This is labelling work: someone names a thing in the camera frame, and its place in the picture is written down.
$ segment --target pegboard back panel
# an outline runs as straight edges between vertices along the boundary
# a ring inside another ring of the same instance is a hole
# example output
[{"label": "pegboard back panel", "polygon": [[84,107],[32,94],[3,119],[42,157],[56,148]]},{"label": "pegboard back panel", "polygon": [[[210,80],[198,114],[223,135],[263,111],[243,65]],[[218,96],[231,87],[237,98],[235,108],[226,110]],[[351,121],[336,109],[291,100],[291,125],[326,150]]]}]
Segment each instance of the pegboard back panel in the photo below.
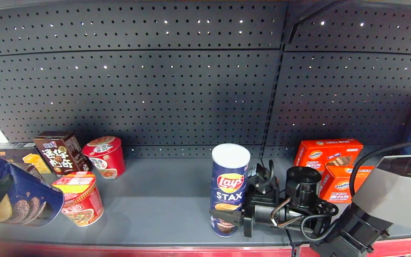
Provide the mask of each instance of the pegboard back panel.
[{"label": "pegboard back panel", "polygon": [[266,145],[354,137],[401,140],[411,112],[411,55],[285,52]]},{"label": "pegboard back panel", "polygon": [[[300,8],[289,5],[290,19]],[[345,1],[304,21],[286,51],[363,51],[411,54],[411,5]]]},{"label": "pegboard back panel", "polygon": [[0,10],[0,55],[280,49],[285,2],[70,2]]},{"label": "pegboard back panel", "polygon": [[99,51],[0,57],[9,141],[74,130],[126,145],[261,145],[279,50]]},{"label": "pegboard back panel", "polygon": [[[212,158],[212,149],[217,145],[157,145],[127,146],[125,158]],[[244,145],[252,158],[258,158],[261,145]]]},{"label": "pegboard back panel", "polygon": [[[365,156],[368,153],[371,153],[376,150],[380,150],[387,146],[388,145],[364,145],[364,148],[361,150],[359,155]],[[290,158],[294,162],[298,149],[299,149],[299,145],[266,146],[264,148],[263,158]]]}]

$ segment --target lay's stax can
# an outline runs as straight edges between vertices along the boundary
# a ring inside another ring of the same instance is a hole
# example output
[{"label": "lay's stax can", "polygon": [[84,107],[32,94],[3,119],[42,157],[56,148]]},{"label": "lay's stax can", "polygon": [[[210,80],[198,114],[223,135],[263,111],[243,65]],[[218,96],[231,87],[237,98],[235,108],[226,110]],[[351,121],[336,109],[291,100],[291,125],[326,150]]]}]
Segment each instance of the lay's stax can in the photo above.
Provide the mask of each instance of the lay's stax can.
[{"label": "lay's stax can", "polygon": [[[213,168],[210,208],[240,210],[245,200],[245,171],[250,152],[241,145],[223,143],[212,150]],[[237,228],[219,218],[210,216],[212,230],[221,237],[230,237]]]}]

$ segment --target white plastic lid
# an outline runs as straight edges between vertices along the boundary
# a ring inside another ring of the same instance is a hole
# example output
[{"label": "white plastic lid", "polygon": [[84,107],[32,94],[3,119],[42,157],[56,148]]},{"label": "white plastic lid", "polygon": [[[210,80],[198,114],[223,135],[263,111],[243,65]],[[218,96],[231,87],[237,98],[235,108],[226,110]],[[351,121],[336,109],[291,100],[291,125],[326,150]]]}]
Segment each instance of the white plastic lid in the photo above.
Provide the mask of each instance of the white plastic lid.
[{"label": "white plastic lid", "polygon": [[222,167],[237,169],[250,162],[250,152],[245,147],[235,143],[222,143],[213,148],[212,159]]}]

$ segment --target ovaltine logo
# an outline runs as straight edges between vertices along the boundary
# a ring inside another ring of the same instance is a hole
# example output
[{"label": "ovaltine logo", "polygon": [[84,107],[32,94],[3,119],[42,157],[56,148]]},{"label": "ovaltine logo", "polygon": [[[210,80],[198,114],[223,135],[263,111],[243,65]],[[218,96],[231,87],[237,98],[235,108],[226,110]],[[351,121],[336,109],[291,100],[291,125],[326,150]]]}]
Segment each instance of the ovaltine logo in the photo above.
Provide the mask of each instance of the ovaltine logo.
[{"label": "ovaltine logo", "polygon": [[339,182],[335,186],[335,188],[339,189],[339,190],[345,190],[345,189],[349,188],[349,185],[350,185],[350,183],[348,181],[342,181],[342,182]]},{"label": "ovaltine logo", "polygon": [[234,193],[243,184],[244,176],[236,173],[222,174],[217,179],[218,187],[227,193]]},{"label": "ovaltine logo", "polygon": [[311,159],[311,160],[318,159],[318,158],[320,158],[320,156],[322,154],[323,154],[323,152],[321,152],[321,151],[318,151],[318,150],[313,151],[312,153],[310,153],[309,159]]}]

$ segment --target instant noodle cup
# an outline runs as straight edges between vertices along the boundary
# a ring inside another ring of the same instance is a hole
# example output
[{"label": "instant noodle cup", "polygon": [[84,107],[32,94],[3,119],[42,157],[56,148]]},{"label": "instant noodle cup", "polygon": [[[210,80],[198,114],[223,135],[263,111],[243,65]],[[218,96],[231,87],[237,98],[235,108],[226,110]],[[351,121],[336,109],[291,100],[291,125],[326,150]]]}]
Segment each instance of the instant noodle cup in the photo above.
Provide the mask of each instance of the instant noodle cup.
[{"label": "instant noodle cup", "polygon": [[125,172],[121,140],[117,137],[95,139],[85,145],[82,152],[105,179],[114,179]]},{"label": "instant noodle cup", "polygon": [[[240,210],[245,200],[246,170],[250,152],[241,145],[223,143],[212,150],[212,184],[210,208],[216,210]],[[230,237],[237,227],[219,218],[210,216],[215,234]]]},{"label": "instant noodle cup", "polygon": [[95,183],[96,177],[93,173],[79,171],[68,174],[52,184],[64,193],[65,200],[61,212],[79,227],[93,224],[104,213]]}]

